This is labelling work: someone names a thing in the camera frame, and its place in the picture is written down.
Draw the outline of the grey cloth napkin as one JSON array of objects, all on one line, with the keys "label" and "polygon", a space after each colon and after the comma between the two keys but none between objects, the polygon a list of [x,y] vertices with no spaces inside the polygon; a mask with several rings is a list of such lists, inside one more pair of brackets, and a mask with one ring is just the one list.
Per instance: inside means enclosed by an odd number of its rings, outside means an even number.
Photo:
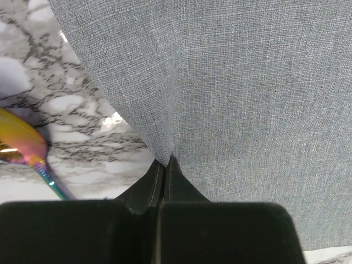
[{"label": "grey cloth napkin", "polygon": [[212,201],[351,244],[351,1],[51,1],[91,79]]}]

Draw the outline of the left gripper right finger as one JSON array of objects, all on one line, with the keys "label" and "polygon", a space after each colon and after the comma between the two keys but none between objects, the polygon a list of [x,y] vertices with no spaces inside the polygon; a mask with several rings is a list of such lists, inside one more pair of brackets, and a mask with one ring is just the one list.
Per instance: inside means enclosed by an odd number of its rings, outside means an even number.
[{"label": "left gripper right finger", "polygon": [[210,202],[183,175],[175,157],[171,157],[165,172],[165,202]]}]

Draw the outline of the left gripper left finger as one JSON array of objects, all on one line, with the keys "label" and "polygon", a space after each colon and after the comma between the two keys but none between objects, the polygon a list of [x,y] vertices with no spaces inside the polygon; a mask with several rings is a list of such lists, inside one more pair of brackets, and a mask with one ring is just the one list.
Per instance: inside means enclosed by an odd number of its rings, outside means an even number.
[{"label": "left gripper left finger", "polygon": [[154,160],[149,169],[136,183],[117,197],[117,201],[133,214],[144,214],[159,201],[163,183],[164,167]]}]

